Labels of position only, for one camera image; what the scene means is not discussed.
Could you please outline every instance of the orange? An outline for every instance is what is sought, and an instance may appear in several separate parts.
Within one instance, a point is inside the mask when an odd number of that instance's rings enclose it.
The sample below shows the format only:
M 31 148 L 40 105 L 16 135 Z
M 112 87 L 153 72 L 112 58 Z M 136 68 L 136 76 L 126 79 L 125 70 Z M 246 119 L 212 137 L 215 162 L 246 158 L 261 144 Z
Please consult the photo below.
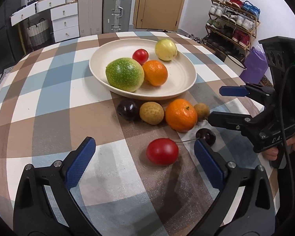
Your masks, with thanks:
M 142 66 L 144 70 L 144 80 L 153 86 L 163 85 L 168 77 L 168 72 L 164 64 L 157 60 L 149 60 Z
M 176 131 L 189 131 L 198 121 L 196 109 L 185 99 L 176 99 L 171 102 L 165 111 L 167 124 Z

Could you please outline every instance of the gray suitcase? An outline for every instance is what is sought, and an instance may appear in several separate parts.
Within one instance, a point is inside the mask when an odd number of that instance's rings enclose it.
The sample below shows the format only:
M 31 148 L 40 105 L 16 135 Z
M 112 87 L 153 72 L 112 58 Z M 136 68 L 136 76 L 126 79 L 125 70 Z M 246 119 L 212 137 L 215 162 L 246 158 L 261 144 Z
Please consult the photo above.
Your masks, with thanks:
M 128 32 L 132 0 L 104 0 L 103 33 Z
M 78 0 L 80 37 L 102 33 L 103 0 Z

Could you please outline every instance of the door handle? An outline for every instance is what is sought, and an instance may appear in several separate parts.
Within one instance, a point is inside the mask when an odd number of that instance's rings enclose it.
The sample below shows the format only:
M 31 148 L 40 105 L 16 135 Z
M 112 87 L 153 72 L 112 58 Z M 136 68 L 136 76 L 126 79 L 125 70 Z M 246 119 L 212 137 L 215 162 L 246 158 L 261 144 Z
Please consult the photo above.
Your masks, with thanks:
M 121 18 L 124 15 L 124 9 L 120 6 L 118 6 L 118 9 L 120 9 L 120 15 L 118 15 L 117 18 Z

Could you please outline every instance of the dark purple plum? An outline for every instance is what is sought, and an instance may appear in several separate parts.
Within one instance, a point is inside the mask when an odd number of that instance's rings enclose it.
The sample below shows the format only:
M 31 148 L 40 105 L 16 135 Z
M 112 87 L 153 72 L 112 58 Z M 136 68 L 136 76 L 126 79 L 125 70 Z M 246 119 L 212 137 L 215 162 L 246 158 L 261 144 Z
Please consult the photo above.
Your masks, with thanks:
M 199 129 L 196 133 L 196 138 L 204 139 L 209 146 L 212 146 L 216 140 L 214 132 L 206 128 Z
M 133 121 L 139 117 L 139 107 L 132 99 L 121 101 L 116 110 L 126 121 Z

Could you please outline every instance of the plate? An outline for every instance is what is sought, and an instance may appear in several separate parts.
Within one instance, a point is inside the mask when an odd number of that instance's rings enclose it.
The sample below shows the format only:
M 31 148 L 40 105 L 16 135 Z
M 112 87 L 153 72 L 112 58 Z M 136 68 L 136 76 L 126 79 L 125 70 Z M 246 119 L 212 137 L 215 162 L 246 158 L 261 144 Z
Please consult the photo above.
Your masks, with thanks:
M 155 54 L 157 42 L 145 39 L 121 39 L 100 46 L 92 55 L 89 67 L 95 78 L 110 91 L 125 96 L 146 101 L 163 100 L 179 96 L 189 90 L 197 79 L 197 72 L 192 62 L 183 53 L 178 52 L 172 61 L 161 61 Z M 149 53 L 149 60 L 159 60 L 167 68 L 167 81 L 160 87 L 154 87 L 146 82 L 135 92 L 128 92 L 109 85 L 106 78 L 107 65 L 121 57 L 131 57 L 138 49 Z

